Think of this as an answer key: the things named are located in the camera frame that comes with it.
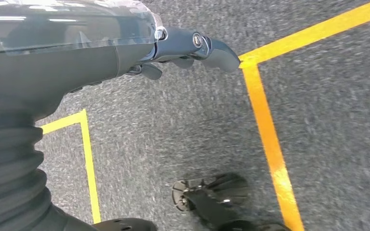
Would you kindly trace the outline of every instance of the metal bolt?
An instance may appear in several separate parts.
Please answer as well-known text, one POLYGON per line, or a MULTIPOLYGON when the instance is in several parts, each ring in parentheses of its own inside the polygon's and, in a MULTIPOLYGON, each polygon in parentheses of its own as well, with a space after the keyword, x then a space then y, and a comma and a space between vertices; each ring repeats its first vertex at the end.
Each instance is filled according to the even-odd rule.
POLYGON ((201 47, 202 46, 202 38, 201 38, 201 35, 200 34, 194 34, 194 38, 193 38, 193 41, 194 41, 194 45, 196 47, 201 47))

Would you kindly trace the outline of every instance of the gray floor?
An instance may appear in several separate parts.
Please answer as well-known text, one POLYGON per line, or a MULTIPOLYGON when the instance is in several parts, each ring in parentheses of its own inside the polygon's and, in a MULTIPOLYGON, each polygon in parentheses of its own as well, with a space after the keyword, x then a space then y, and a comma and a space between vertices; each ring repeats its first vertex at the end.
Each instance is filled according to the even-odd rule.
MULTIPOLYGON (((167 25, 198 28, 243 54, 368 1, 148 2, 167 25)), ((170 186, 232 170, 254 187, 243 214, 281 221, 241 72, 161 67, 159 81, 121 77, 67 95, 40 122, 87 110, 102 220, 203 230, 173 208, 170 186)), ((370 231, 370 23, 259 68, 306 230, 370 231)), ((92 222, 79 127, 38 148, 55 203, 92 222)))

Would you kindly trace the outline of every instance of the yellow tape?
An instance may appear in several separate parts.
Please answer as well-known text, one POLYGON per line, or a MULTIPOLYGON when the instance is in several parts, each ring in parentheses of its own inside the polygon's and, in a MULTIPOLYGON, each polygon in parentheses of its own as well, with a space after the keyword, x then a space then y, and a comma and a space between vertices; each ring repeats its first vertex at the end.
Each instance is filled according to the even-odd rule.
POLYGON ((43 129, 43 134, 47 134, 49 132, 56 131, 61 128, 65 128, 67 126, 79 123, 81 127, 81 136, 83 139, 84 159, 86 162, 87 182, 89 184, 93 222, 99 223, 101 222, 100 206, 98 203, 97 185, 95 181, 94 163, 92 156, 93 154, 90 142, 89 124, 87 121, 86 109, 83 109, 81 112, 78 112, 76 114, 69 115, 62 119, 56 120, 52 123, 46 124, 41 128, 43 129))
MULTIPOLYGON (((370 21, 370 3, 241 55, 256 64, 296 50, 370 21)), ((247 67, 242 63, 240 68, 247 67)))
POLYGON ((370 3, 306 28, 241 55, 240 68, 246 81, 259 133, 270 168, 280 211, 286 225, 293 231, 303 231, 289 174, 284 163, 276 129, 260 78, 258 64, 303 46, 325 39, 370 21, 370 3))

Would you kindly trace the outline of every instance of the caster wheel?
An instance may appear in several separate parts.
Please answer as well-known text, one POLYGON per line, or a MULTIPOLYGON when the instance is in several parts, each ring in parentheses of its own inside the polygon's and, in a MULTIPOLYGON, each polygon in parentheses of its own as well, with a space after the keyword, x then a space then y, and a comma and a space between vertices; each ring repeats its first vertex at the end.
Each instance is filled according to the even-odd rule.
POLYGON ((193 210, 185 197, 185 192, 205 191, 209 197, 225 206, 240 205, 249 195, 247 181, 235 173, 226 173, 205 178, 179 180, 172 186, 172 200, 180 211, 193 210))
POLYGON ((138 218, 122 218, 107 220, 97 224, 93 227, 99 231, 157 231, 158 228, 148 220, 138 218))
POLYGON ((291 231, 282 224, 265 224, 256 227, 257 231, 291 231))

